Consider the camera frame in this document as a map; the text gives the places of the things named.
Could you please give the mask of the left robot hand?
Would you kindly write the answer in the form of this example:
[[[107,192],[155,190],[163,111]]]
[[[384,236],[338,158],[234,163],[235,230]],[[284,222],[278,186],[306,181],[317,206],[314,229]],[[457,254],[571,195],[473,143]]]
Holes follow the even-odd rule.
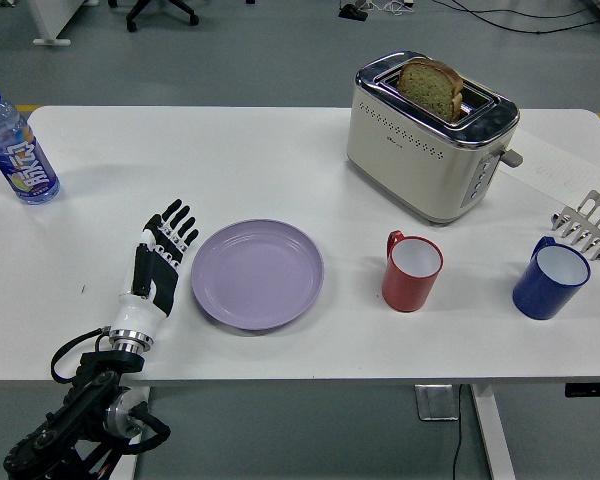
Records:
[[[180,199],[147,221],[119,295],[121,309],[110,328],[115,348],[123,343],[151,348],[157,327],[172,311],[179,266],[198,234],[190,207]]]

